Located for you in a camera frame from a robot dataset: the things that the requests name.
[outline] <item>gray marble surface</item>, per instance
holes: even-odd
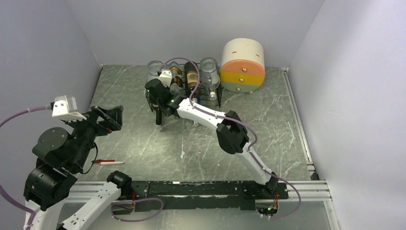
[[[123,128],[96,138],[98,159],[116,159],[123,165],[95,164],[82,181],[104,181],[120,170],[133,180],[252,180],[237,157],[218,146],[215,132],[193,127],[190,120],[164,117],[155,125],[155,113],[144,95],[146,66],[106,65],[92,105],[124,107]],[[305,154],[280,69],[267,68],[263,85],[252,94],[224,91],[219,111],[234,110],[258,134],[255,151],[269,168],[288,180],[310,180]],[[89,158],[94,158],[93,150]]]

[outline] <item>wall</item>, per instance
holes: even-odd
[[[0,120],[58,95],[74,95],[87,110],[100,72],[85,34],[63,0],[0,2]],[[31,153],[41,133],[54,126],[50,111],[23,115],[0,129],[0,183],[23,202]],[[0,197],[0,229],[22,229],[21,210]]]
[[[406,229],[406,4],[326,0],[289,72],[344,230]]]
[[[267,66],[287,67],[324,0],[67,0],[103,64],[187,57],[219,62],[238,37],[258,40]]]

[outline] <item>purple cable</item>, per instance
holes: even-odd
[[[156,201],[161,202],[161,208],[156,213],[154,213],[153,215],[151,215],[149,217],[146,217],[144,219],[121,219],[121,218],[116,217],[114,215],[114,213],[113,213],[113,205],[133,204],[133,203],[144,202],[144,201],[149,201],[149,200],[156,200]],[[158,215],[163,210],[163,208],[164,208],[164,202],[161,199],[159,199],[159,198],[144,198],[144,199],[139,199],[139,200],[134,200],[134,201],[130,200],[130,201],[120,201],[120,202],[112,203],[111,212],[112,212],[112,217],[114,219],[116,219],[116,220],[119,220],[119,221],[122,221],[122,222],[141,222],[141,221],[144,221],[144,220],[149,220],[151,218],[154,218],[156,215]]]
[[[16,114],[10,116],[9,118],[6,118],[5,120],[1,121],[1,122],[0,122],[0,128],[1,128],[4,124],[6,124],[8,121],[10,121],[10,120],[12,120],[13,118],[16,118],[16,117],[18,117],[18,116],[20,116],[20,115],[23,115],[23,114],[26,114],[26,113],[30,113],[30,112],[40,111],[40,110],[48,110],[48,109],[51,109],[51,106],[50,106],[50,105],[39,106],[39,107],[34,107],[34,108],[31,108],[31,109],[23,110],[23,111],[21,111],[21,112],[19,112],[19,113],[16,113]],[[19,208],[19,209],[21,209],[21,210],[23,210],[23,211],[25,211],[25,212],[30,213],[30,218],[28,218],[28,221],[27,221],[27,228],[26,228],[26,230],[30,230],[30,229],[31,229],[31,225],[33,224],[33,220],[34,220],[34,218],[35,218],[36,212],[35,212],[34,210],[32,210],[32,209],[30,209],[30,208],[28,208],[28,207],[26,207],[26,206],[24,206],[24,205],[18,203],[18,201],[14,200],[14,199],[6,192],[6,190],[4,190],[3,186],[1,186],[1,184],[0,184],[0,195],[1,195],[4,199],[6,199],[10,204],[16,206],[17,208]]]
[[[301,203],[302,203],[302,198],[300,197],[299,191],[293,186],[293,184],[291,184],[291,183],[288,182],[287,180],[282,179],[282,178],[280,178],[280,177],[278,177],[278,176],[276,176],[276,175],[274,175],[274,174],[268,172],[268,170],[264,169],[264,168],[262,167],[261,163],[259,162],[259,160],[258,160],[258,159],[255,157],[255,155],[250,151],[250,150],[251,150],[251,147],[258,141],[257,133],[255,133],[255,131],[254,131],[250,126],[248,126],[247,124],[245,124],[245,123],[243,123],[243,122],[241,122],[241,121],[238,121],[238,120],[235,120],[235,119],[233,119],[233,118],[226,117],[226,116],[218,116],[218,115],[212,114],[212,113],[210,113],[210,112],[208,112],[208,111],[206,111],[206,110],[204,110],[204,109],[198,108],[198,107],[196,107],[196,106],[193,105],[192,97],[193,97],[193,94],[196,92],[196,90],[197,90],[197,88],[199,87],[199,84],[200,84],[200,72],[199,72],[199,68],[196,66],[196,64],[195,64],[194,62],[190,61],[189,59],[184,58],[184,57],[174,57],[174,58],[170,59],[169,61],[165,62],[165,63],[162,65],[162,67],[161,67],[160,70],[162,70],[162,69],[165,67],[165,65],[167,65],[170,61],[173,61],[173,60],[176,60],[176,59],[183,59],[183,60],[186,60],[186,61],[192,63],[192,65],[194,66],[194,68],[196,69],[196,72],[197,72],[197,84],[196,84],[196,86],[194,87],[193,91],[191,92],[191,94],[190,94],[190,96],[189,96],[189,102],[190,102],[192,108],[197,109],[198,111],[200,111],[200,112],[202,112],[202,113],[205,113],[205,114],[207,114],[207,115],[213,116],[213,117],[218,117],[218,118],[222,118],[222,119],[225,119],[225,120],[229,120],[229,121],[238,123],[238,124],[244,126],[245,128],[247,128],[247,129],[254,135],[254,138],[255,138],[254,141],[253,141],[250,145],[248,145],[248,148],[247,148],[247,150],[248,150],[249,154],[251,155],[251,157],[252,157],[252,158],[255,160],[255,162],[260,166],[261,170],[263,170],[265,173],[269,174],[270,176],[273,176],[273,177],[275,177],[276,179],[285,182],[285,183],[288,184],[290,187],[292,187],[293,190],[297,193],[297,196],[299,197],[299,203],[298,203],[298,205],[297,205],[292,211],[290,211],[290,212],[287,213],[287,214],[284,214],[284,215],[281,215],[281,216],[277,216],[277,217],[271,217],[271,218],[272,218],[272,219],[283,218],[283,217],[286,217],[286,216],[288,216],[288,215],[294,213],[295,211],[297,211],[297,210],[299,209]]]

